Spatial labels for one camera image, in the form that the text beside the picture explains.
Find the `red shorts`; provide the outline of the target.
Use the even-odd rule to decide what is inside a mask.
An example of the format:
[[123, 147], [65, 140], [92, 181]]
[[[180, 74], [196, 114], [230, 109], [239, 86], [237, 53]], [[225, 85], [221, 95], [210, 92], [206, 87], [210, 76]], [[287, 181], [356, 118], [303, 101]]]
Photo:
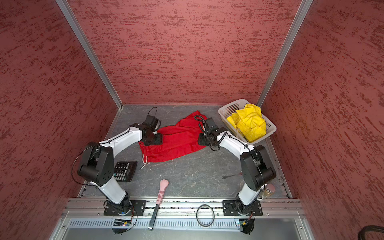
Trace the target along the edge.
[[195, 116], [207, 119], [205, 115], [195, 111], [174, 126], [160, 128], [158, 133], [163, 135], [161, 145], [145, 146], [140, 142], [143, 163], [147, 165], [167, 162], [204, 149], [205, 146], [198, 144], [202, 123], [197, 121]]

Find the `yellow shorts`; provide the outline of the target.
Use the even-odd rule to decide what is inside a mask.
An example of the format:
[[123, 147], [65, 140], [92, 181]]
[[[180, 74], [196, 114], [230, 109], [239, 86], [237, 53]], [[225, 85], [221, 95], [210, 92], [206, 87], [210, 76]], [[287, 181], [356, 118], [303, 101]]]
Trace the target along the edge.
[[267, 125], [262, 117], [261, 108], [246, 104], [243, 109], [236, 110], [231, 116], [227, 117], [227, 121], [237, 131], [241, 133], [245, 139], [251, 143], [267, 134]]

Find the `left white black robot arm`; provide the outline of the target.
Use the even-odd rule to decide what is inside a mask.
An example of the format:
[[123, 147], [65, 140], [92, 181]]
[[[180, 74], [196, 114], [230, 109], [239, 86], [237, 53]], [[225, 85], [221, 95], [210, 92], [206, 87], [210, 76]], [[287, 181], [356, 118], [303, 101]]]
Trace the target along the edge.
[[150, 124], [133, 124], [126, 131], [103, 142], [91, 142], [80, 154], [78, 175], [97, 187], [107, 198], [110, 209], [120, 216], [133, 212], [128, 193], [114, 177], [114, 158], [129, 146], [141, 142], [145, 146], [161, 145], [163, 135]]

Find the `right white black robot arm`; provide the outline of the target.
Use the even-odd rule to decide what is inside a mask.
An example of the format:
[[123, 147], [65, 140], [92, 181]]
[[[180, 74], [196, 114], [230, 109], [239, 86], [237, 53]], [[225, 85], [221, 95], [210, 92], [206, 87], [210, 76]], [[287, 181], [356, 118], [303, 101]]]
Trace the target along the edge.
[[248, 145], [230, 135], [224, 128], [199, 134], [198, 144], [213, 151], [225, 148], [240, 160], [244, 186], [236, 195], [235, 210], [244, 215], [251, 210], [260, 193], [276, 176], [267, 150], [259, 145]]

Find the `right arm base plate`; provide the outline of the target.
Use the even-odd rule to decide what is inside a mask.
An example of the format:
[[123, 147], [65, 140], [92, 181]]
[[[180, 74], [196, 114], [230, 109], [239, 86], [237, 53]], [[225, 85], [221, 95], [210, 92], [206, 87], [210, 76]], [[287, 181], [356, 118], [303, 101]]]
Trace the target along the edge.
[[263, 216], [263, 210], [260, 201], [254, 201], [248, 206], [243, 205], [240, 200], [224, 200], [222, 201], [222, 204], [224, 216]]

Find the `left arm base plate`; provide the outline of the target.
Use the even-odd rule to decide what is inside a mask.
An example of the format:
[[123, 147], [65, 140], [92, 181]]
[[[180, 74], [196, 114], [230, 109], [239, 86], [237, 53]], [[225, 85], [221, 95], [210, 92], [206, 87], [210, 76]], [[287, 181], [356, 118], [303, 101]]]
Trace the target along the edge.
[[104, 216], [118, 216], [118, 217], [128, 217], [135, 213], [138, 216], [144, 214], [147, 201], [145, 200], [130, 200], [130, 206], [127, 208], [122, 208], [113, 204], [109, 200], [104, 202]]

